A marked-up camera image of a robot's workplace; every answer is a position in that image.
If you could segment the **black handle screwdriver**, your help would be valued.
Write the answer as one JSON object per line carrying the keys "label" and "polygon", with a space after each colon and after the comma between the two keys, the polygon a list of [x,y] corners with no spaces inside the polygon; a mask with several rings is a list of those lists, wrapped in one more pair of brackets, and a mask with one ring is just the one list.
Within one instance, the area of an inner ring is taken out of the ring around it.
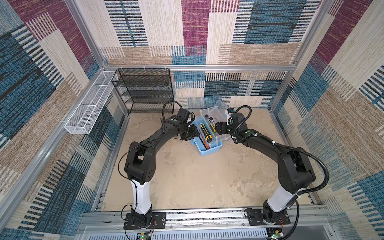
{"label": "black handle screwdriver", "polygon": [[209,121],[213,121],[213,120],[214,120],[214,118],[211,117],[211,116],[208,115],[208,114],[205,114],[205,118],[208,119]]}

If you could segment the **yellow black utility knife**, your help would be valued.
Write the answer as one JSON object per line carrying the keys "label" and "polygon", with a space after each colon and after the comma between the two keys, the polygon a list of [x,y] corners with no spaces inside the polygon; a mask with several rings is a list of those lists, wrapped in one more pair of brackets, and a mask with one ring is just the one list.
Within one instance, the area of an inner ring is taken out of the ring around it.
{"label": "yellow black utility knife", "polygon": [[203,131],[207,143],[211,143],[213,138],[210,131],[206,128],[205,124],[201,124],[201,129]]}

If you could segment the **blue toolbox with clear lid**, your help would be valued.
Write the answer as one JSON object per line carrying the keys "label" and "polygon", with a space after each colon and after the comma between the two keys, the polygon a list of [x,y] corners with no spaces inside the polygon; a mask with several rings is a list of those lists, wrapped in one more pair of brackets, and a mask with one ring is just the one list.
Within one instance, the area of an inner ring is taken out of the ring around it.
{"label": "blue toolbox with clear lid", "polygon": [[190,140],[191,144],[197,147],[201,157],[206,157],[210,154],[218,152],[223,146],[224,142],[227,140],[230,140],[231,138],[230,135],[219,135],[218,133],[214,133],[210,128],[209,120],[205,118],[205,114],[208,114],[211,117],[213,117],[215,123],[227,122],[228,108],[229,107],[226,104],[224,104],[222,101],[217,101],[213,107],[200,110],[200,114],[195,118],[193,125],[197,126],[200,136],[203,138],[203,140],[205,140],[205,142],[207,143],[205,136],[203,134],[203,131],[201,129],[201,124],[205,124],[206,128],[210,131],[213,138],[211,143],[207,143],[207,145],[209,146],[209,150],[207,151],[203,148],[203,145],[200,142],[199,137],[194,138],[193,140]]}

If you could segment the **yellow black ratchet wrench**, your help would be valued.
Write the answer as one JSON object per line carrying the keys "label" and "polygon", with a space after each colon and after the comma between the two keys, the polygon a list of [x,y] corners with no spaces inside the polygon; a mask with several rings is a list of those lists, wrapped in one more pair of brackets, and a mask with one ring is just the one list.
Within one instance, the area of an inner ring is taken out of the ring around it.
{"label": "yellow black ratchet wrench", "polygon": [[209,117],[208,120],[209,120],[209,122],[210,122],[210,128],[211,128],[211,130],[212,130],[214,133],[216,133],[217,131],[216,131],[216,128],[215,128],[215,121],[214,121],[214,118],[213,118],[213,117]]}

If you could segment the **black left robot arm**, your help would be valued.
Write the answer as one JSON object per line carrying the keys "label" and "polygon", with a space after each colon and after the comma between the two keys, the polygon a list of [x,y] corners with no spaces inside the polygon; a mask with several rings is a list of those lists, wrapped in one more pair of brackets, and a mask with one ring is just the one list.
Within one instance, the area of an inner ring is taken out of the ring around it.
{"label": "black left robot arm", "polygon": [[131,219],[134,223],[148,226],[154,222],[150,181],[156,172],[156,155],[169,140],[177,136],[182,141],[198,137],[198,128],[193,124],[195,118],[193,112],[184,109],[177,101],[167,101],[162,108],[161,127],[147,139],[131,143],[126,153],[124,178],[130,181],[133,189]]}

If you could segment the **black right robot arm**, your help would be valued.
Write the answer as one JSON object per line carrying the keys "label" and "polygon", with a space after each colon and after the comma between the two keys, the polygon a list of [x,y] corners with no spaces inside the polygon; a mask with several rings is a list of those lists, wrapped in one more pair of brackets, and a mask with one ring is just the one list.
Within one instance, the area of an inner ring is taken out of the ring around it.
{"label": "black right robot arm", "polygon": [[[273,225],[302,194],[323,189],[329,182],[330,174],[319,158],[303,148],[279,144],[259,131],[248,128],[246,121],[249,117],[239,110],[229,109],[227,120],[216,122],[214,128],[219,135],[230,135],[235,144],[254,149],[277,163],[279,186],[264,202],[262,209],[265,224]],[[316,174],[310,159],[324,172],[322,183],[313,188],[309,186],[316,180]]]}

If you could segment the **black mesh shelf rack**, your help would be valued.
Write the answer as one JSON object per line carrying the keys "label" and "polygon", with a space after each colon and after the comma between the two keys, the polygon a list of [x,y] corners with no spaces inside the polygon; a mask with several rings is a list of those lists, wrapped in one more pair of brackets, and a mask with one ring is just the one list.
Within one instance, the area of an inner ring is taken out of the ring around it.
{"label": "black mesh shelf rack", "polygon": [[128,113],[160,113],[174,100],[171,72],[167,68],[120,68],[112,83]]}

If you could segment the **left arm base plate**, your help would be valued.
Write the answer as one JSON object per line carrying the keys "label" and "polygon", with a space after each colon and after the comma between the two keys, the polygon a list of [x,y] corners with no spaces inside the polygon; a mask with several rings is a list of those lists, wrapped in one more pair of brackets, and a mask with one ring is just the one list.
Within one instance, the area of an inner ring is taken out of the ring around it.
{"label": "left arm base plate", "polygon": [[136,212],[126,214],[124,230],[164,229],[167,220],[166,212],[149,212],[140,215]]}

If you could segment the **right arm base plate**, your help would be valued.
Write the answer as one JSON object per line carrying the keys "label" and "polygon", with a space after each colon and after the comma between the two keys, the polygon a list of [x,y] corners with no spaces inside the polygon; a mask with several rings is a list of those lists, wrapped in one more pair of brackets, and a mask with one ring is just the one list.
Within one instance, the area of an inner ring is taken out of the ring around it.
{"label": "right arm base plate", "polygon": [[243,211],[244,216],[248,219],[250,226],[266,226],[266,225],[289,225],[291,220],[287,210],[275,213],[268,208],[253,209],[246,208]]}

